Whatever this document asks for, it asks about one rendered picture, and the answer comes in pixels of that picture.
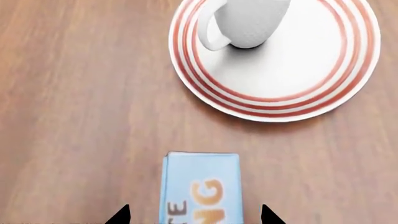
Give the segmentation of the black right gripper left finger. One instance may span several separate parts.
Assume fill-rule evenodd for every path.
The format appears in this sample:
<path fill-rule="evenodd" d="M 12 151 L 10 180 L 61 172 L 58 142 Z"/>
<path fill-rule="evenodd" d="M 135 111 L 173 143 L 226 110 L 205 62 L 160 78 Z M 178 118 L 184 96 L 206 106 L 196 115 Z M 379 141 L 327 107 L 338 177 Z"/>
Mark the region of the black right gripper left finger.
<path fill-rule="evenodd" d="M 123 206 L 116 214 L 114 214 L 105 224 L 130 224 L 131 212 L 129 205 Z"/>

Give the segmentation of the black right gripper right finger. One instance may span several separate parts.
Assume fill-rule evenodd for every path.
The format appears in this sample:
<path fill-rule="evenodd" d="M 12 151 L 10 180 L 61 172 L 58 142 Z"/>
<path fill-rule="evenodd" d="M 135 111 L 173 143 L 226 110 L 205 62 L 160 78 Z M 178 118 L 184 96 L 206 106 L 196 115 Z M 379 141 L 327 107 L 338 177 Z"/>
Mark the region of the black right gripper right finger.
<path fill-rule="evenodd" d="M 261 222 L 262 224 L 286 224 L 265 204 L 263 204 L 261 208 Z"/>

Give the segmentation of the light blue pudding box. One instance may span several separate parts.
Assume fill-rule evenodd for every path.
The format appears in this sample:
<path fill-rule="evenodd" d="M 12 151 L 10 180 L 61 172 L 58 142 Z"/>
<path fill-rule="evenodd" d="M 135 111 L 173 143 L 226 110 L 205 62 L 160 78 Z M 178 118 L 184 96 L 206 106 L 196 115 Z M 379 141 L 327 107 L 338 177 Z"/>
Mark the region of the light blue pudding box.
<path fill-rule="evenodd" d="M 160 224 L 243 224 L 238 154 L 171 151 L 162 162 Z"/>

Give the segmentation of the white plate with red rings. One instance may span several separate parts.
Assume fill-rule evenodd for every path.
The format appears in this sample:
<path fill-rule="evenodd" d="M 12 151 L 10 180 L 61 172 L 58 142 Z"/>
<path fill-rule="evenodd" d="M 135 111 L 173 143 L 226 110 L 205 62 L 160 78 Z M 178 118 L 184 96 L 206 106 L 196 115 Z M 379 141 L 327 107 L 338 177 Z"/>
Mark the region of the white plate with red rings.
<path fill-rule="evenodd" d="M 182 0 L 175 11 L 170 59 L 195 96 L 235 117 L 270 123 L 316 117 L 357 94 L 379 60 L 380 28 L 367 0 L 291 0 L 263 44 L 215 52 L 197 35 L 204 1 Z M 209 40 L 220 35 L 211 18 Z"/>

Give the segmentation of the white mug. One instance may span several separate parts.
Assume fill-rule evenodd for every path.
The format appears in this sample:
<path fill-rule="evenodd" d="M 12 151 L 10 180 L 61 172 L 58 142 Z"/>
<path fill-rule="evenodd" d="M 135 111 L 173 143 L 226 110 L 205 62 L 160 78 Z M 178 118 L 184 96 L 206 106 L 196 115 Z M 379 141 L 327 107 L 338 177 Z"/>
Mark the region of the white mug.
<path fill-rule="evenodd" d="M 278 28 L 291 0 L 205 0 L 197 20 L 197 35 L 210 51 L 231 44 L 240 49 L 263 44 Z M 221 35 L 210 41 L 208 26 L 215 18 Z"/>

